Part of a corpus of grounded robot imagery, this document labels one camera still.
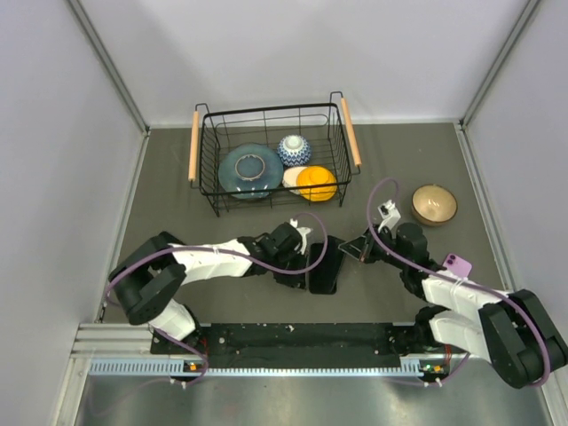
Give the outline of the black phone case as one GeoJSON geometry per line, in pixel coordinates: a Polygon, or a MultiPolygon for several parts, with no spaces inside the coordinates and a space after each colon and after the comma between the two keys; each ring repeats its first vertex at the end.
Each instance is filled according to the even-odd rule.
{"type": "Polygon", "coordinates": [[[319,264],[307,273],[307,285],[314,295],[333,295],[337,289],[337,280],[343,266],[345,253],[339,249],[343,240],[329,235],[327,249],[319,264]]]}

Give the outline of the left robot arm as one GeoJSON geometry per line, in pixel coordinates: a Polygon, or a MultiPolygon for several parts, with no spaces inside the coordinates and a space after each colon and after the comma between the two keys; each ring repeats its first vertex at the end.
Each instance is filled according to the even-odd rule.
{"type": "Polygon", "coordinates": [[[157,328],[181,351],[189,352],[199,346],[201,331],[190,309],[174,300],[180,287],[219,277],[246,278],[271,272],[282,285],[304,288],[305,251],[311,232],[291,219],[270,233],[192,250],[162,232],[128,256],[108,280],[131,325],[157,328]]]}

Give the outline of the black smartphone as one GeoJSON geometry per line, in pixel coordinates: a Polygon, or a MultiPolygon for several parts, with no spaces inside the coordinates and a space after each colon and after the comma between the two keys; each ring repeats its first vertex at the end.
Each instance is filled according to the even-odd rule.
{"type": "Polygon", "coordinates": [[[308,272],[308,281],[310,288],[323,288],[327,284],[326,269],[326,253],[324,252],[324,243],[316,242],[309,249],[309,264],[318,264],[308,272]]]}

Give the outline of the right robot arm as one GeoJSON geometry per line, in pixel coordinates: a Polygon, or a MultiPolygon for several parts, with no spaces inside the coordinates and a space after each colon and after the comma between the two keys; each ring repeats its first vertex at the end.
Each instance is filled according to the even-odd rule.
{"type": "Polygon", "coordinates": [[[460,348],[516,389],[541,385],[566,366],[567,344],[533,292],[501,292],[459,278],[430,257],[419,225],[404,223],[396,231],[377,225],[339,249],[361,263],[398,268],[406,290],[428,303],[415,317],[421,349],[460,348]]]}

